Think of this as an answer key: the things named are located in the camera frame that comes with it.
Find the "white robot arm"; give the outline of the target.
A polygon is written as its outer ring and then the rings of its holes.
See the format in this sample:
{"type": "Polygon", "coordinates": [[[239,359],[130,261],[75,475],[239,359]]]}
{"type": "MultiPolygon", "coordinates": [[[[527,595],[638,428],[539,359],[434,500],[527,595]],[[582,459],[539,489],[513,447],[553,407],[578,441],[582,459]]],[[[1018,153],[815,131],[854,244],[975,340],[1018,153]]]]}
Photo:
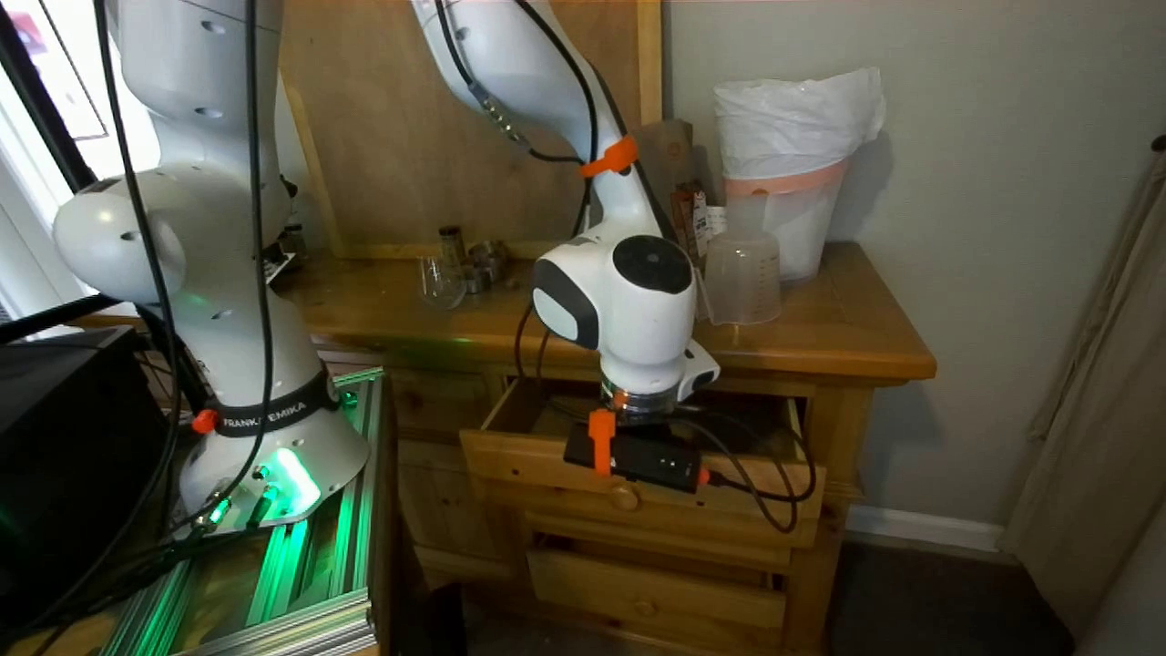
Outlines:
{"type": "MultiPolygon", "coordinates": [[[[56,249],[92,286],[153,308],[213,392],[180,468],[191,529],[244,532],[311,516],[367,443],[338,410],[264,251],[287,223],[273,92],[286,0],[92,0],[101,69],[153,119],[162,159],[64,200],[56,249]]],[[[600,75],[548,0],[411,0],[446,83],[497,119],[558,131],[600,217],[532,264],[543,328],[596,357],[620,415],[661,415],[717,376],[691,340],[697,268],[665,235],[600,75]]]]}

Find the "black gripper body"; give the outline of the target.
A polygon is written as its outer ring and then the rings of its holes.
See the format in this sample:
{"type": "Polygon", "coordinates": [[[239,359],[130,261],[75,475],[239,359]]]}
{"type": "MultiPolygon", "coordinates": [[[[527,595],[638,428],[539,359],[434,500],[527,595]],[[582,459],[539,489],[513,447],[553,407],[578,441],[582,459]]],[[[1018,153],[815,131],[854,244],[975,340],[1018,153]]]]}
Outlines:
{"type": "Polygon", "coordinates": [[[610,443],[596,443],[582,425],[575,425],[565,441],[565,459],[594,475],[617,475],[678,492],[697,492],[702,477],[701,447],[675,437],[667,425],[622,425],[610,443]]]}

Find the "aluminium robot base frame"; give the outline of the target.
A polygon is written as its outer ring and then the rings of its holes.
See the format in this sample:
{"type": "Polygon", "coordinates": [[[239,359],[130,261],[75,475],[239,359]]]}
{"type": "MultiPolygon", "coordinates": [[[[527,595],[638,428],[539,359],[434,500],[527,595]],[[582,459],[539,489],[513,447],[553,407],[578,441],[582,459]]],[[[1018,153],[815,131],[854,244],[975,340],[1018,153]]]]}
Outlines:
{"type": "Polygon", "coordinates": [[[180,561],[117,608],[100,656],[373,656],[385,373],[344,373],[367,466],[307,522],[180,561]]]}

